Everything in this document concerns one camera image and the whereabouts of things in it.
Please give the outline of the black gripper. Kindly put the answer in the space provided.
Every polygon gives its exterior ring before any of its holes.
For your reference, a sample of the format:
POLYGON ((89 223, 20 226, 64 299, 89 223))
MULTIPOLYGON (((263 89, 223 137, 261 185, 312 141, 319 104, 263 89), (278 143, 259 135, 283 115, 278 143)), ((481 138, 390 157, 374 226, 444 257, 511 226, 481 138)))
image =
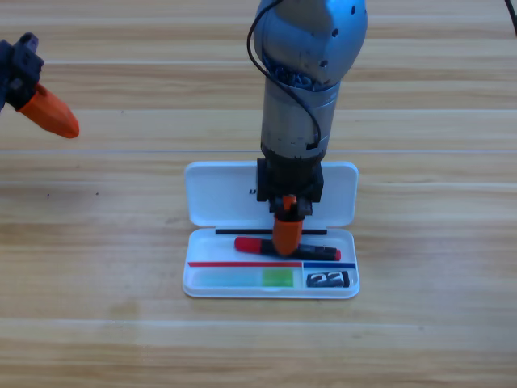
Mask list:
POLYGON ((281 219, 305 219, 313 214, 313 203, 322 198, 324 184, 321 160, 318 158, 258 158, 258 202, 268 202, 274 213, 272 243, 281 256, 290 256, 297 250, 303 221, 281 219))
POLYGON ((36 54, 38 44, 31 32, 15 44, 1 41, 1 109, 7 103, 43 130, 73 139, 80 133, 77 118, 66 103, 38 83, 44 65, 36 54))

